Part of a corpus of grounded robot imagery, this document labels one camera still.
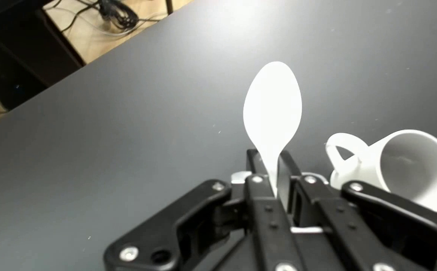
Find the wooden floor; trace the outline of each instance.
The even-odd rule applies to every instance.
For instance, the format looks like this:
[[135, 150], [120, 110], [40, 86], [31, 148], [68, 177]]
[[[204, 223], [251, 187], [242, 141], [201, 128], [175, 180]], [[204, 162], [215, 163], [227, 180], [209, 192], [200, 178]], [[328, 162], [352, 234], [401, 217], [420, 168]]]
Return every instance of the wooden floor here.
[[[189, 5], [192, 0], [174, 0], [175, 13], [180, 13], [181, 8]], [[165, 0], [124, 0], [142, 20], [166, 20], [166, 2]], [[49, 17], [55, 22], [59, 29], [67, 29], [74, 20], [76, 14], [87, 7], [79, 0], [62, 0], [47, 5], [44, 10]], [[111, 50], [120, 47], [129, 40], [138, 37], [145, 29], [153, 28], [159, 23], [144, 22], [129, 34], [111, 32], [100, 17], [99, 11], [90, 10], [80, 14], [73, 25], [73, 28], [64, 35], [70, 40], [77, 53], [85, 59], [87, 64], [91, 64], [109, 53]]]

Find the white spoon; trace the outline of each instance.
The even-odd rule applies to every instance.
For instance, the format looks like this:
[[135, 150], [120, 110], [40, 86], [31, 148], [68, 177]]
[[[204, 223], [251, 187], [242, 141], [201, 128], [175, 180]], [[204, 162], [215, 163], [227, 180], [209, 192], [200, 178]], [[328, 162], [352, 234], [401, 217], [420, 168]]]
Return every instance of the white spoon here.
[[282, 62], [267, 64], [251, 85], [245, 127], [260, 151], [278, 196], [278, 160], [297, 133], [304, 101], [294, 73]]

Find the gray table surface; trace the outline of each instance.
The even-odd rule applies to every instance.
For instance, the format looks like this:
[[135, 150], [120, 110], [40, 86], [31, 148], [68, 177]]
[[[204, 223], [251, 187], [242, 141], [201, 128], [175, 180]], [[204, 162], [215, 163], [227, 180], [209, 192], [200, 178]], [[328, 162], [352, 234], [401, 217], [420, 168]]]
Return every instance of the gray table surface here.
[[437, 0], [198, 0], [0, 121], [0, 271], [97, 271], [123, 234], [243, 171], [243, 101], [287, 62], [288, 150], [329, 175], [338, 131], [437, 136]]

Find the white mug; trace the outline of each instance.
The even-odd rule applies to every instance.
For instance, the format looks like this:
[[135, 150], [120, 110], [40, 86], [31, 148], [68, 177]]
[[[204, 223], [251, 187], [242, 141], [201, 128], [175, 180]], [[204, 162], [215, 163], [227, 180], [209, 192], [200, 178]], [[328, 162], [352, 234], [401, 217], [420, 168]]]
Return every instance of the white mug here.
[[[353, 157], [344, 160], [338, 148]], [[328, 141], [326, 153], [335, 168], [334, 189], [358, 180], [437, 213], [437, 139], [432, 135], [403, 130], [368, 147], [356, 136], [338, 133]]]

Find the mug handle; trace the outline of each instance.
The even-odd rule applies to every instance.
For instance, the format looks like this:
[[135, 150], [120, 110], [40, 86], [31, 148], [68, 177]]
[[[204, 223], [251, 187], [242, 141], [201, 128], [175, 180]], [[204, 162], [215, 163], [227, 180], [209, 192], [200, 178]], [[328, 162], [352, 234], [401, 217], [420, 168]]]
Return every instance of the mug handle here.
[[347, 165], [338, 148], [350, 151], [356, 157], [356, 163], [359, 163], [359, 154], [368, 150], [368, 145], [362, 139], [346, 133], [338, 133], [329, 138], [326, 144], [328, 157], [337, 172], [344, 172]]

